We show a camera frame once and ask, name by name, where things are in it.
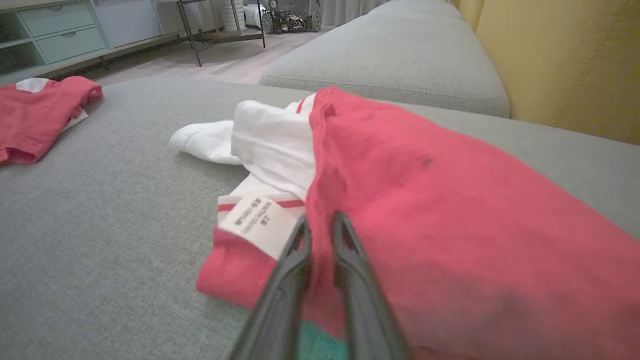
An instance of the gray upholstery fabric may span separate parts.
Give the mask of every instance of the gray upholstery fabric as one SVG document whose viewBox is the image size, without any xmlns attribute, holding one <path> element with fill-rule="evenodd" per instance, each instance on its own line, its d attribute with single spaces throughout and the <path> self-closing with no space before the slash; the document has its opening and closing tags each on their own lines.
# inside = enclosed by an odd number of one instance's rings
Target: gray upholstery fabric
<svg viewBox="0 0 640 360">
<path fill-rule="evenodd" d="M 283 56 L 260 84 L 311 91 L 337 85 L 373 99 L 509 117 L 489 57 L 442 0 L 383 4 Z"/>
<path fill-rule="evenodd" d="M 387 0 L 320 0 L 322 25 L 343 25 Z"/>
<path fill-rule="evenodd" d="M 248 312 L 195 290 L 216 198 L 247 172 L 171 134 L 245 99 L 308 92 L 186 79 L 106 86 L 33 165 L 0 167 L 0 359 L 224 359 Z M 638 147 L 460 111 L 402 107 L 524 160 L 640 235 Z"/>
</svg>

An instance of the white container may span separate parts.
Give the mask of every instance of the white container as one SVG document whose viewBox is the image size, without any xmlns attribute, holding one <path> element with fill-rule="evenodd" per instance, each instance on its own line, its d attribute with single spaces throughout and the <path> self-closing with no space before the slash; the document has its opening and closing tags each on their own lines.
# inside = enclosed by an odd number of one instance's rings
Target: white container
<svg viewBox="0 0 640 360">
<path fill-rule="evenodd" d="M 235 0 L 236 4 L 236 13 L 238 15 L 238 22 L 240 23 L 240 31 L 246 30 L 246 25 L 244 23 L 244 1 L 243 0 Z M 236 20 L 234 19 L 234 11 L 231 8 L 231 2 L 229 0 L 218 0 L 218 9 L 220 10 L 220 15 L 222 16 L 222 23 L 225 26 L 225 32 L 237 31 Z"/>
<path fill-rule="evenodd" d="M 264 5 L 260 5 L 261 10 L 266 10 Z M 258 12 L 257 4 L 249 4 L 244 7 L 244 14 L 246 15 L 246 24 L 257 26 L 260 28 L 260 12 Z"/>
</svg>

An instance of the red stripe trim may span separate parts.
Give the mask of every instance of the red stripe trim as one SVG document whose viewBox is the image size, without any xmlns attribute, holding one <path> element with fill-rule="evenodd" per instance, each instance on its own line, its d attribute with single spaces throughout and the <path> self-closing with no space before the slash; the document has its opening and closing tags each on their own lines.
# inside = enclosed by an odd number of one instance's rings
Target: red stripe trim
<svg viewBox="0 0 640 360">
<path fill-rule="evenodd" d="M 302 103 L 305 102 L 305 99 L 302 99 L 302 101 L 300 101 L 300 103 L 298 104 L 298 109 L 296 110 L 296 114 L 299 114 L 302 111 Z"/>
<path fill-rule="evenodd" d="M 302 200 L 276 201 L 276 203 L 285 209 L 301 208 L 305 205 Z M 220 204 L 218 205 L 218 211 L 231 211 L 235 206 L 235 204 Z"/>
</svg>

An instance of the sofa seat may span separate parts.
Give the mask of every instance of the sofa seat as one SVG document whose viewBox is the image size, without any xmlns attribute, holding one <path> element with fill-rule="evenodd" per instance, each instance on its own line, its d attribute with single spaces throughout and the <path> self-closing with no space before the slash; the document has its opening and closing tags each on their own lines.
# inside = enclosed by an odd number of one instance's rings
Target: sofa seat
<svg viewBox="0 0 640 360">
<path fill-rule="evenodd" d="M 109 85 L 38 163 L 0 167 L 0 359 L 226 359 L 249 311 L 195 281 L 217 198 L 248 173 L 169 138 L 231 119 L 243 100 L 284 107 L 308 94 L 160 77 Z M 397 105 L 505 150 L 640 236 L 640 147 Z"/>
<path fill-rule="evenodd" d="M 509 117 L 493 64 L 443 0 L 383 4 L 280 58 L 260 84 L 310 91 L 337 85 L 372 99 Z"/>
</svg>

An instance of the white cabinet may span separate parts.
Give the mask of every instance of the white cabinet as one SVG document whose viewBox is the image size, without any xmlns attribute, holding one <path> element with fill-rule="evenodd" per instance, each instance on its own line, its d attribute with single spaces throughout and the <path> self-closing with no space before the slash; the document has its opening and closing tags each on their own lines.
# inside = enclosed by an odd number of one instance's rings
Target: white cabinet
<svg viewBox="0 0 640 360">
<path fill-rule="evenodd" d="M 83 3 L 48 6 L 19 12 L 32 37 L 95 24 Z"/>
<path fill-rule="evenodd" d="M 152 0 L 90 0 L 90 2 L 112 47 L 163 34 Z"/>
</svg>

